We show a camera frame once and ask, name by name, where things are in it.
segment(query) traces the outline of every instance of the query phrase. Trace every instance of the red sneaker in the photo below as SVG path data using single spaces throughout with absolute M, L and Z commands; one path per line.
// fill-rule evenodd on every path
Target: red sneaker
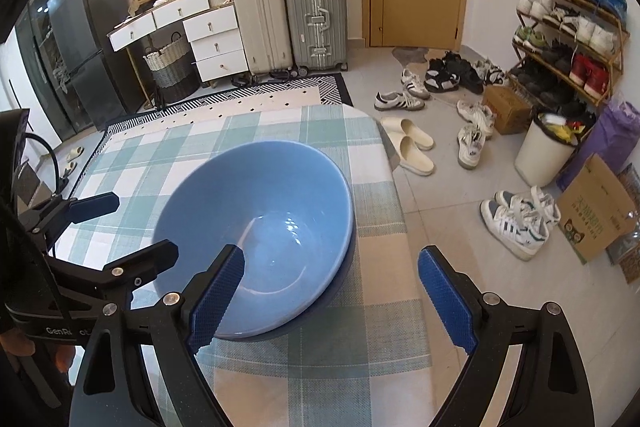
M 574 64 L 571 68 L 571 73 L 569 73 L 569 79 L 579 87 L 584 86 L 589 78 L 589 62 L 591 62 L 587 57 L 582 54 L 575 55 Z
M 591 61 L 589 78 L 584 86 L 585 92 L 596 100 L 601 99 L 609 88 L 609 71 L 604 66 L 595 61 Z

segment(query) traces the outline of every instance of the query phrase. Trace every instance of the silver suitcase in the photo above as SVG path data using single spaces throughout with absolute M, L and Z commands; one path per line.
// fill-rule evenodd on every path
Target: silver suitcase
M 347 0 L 287 0 L 298 67 L 347 69 Z
M 284 0 L 233 0 L 244 54 L 252 74 L 293 66 Z

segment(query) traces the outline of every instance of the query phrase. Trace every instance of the black refrigerator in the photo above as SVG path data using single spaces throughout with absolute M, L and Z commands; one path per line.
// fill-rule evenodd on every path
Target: black refrigerator
M 135 113 L 144 97 L 126 50 L 107 34 L 127 17 L 128 0 L 49 0 L 49 18 L 69 83 L 94 125 Z

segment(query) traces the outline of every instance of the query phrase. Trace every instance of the desk leg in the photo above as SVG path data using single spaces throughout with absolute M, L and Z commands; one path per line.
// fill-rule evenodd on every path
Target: desk leg
M 145 109 L 151 109 L 152 107 L 154 107 L 154 105 L 151 103 L 151 99 L 149 98 L 149 95 L 146 92 L 145 85 L 142 83 L 142 78 L 140 78 L 140 72 L 138 71 L 138 67 L 136 66 L 136 63 L 133 60 L 133 57 L 131 56 L 131 51 L 129 50 L 128 46 L 126 46 L 126 50 L 127 50 L 127 55 L 129 55 L 129 61 L 131 62 L 131 66 L 133 66 L 133 71 L 134 73 L 136 73 L 136 78 L 138 79 L 138 83 L 140 84 L 140 89 L 142 89 L 142 92 L 145 94 L 145 98 L 146 98 Z

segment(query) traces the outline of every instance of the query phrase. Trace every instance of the slipper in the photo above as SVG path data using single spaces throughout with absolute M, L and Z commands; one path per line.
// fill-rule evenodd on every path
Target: slipper
M 66 155 L 66 162 L 69 163 L 69 162 L 75 160 L 83 152 L 84 152 L 84 147 L 82 147 L 82 146 L 76 147 L 75 149 L 71 149 L 69 151 L 69 154 Z
M 389 139 L 400 156 L 400 166 L 418 176 L 429 176 L 435 170 L 433 162 L 420 152 L 415 142 L 406 134 L 388 132 Z
M 398 132 L 400 134 L 406 134 L 415 142 L 415 144 L 418 146 L 418 149 L 428 151 L 429 149 L 433 149 L 433 146 L 435 145 L 433 142 L 433 138 L 425 133 L 425 131 L 420 129 L 411 120 L 390 116 L 388 118 L 383 118 L 382 120 L 380 120 L 380 123 L 387 132 Z
M 71 173 L 76 170 L 76 167 L 78 167 L 78 162 L 70 162 L 66 164 L 65 171 L 62 172 L 62 177 L 68 178 Z

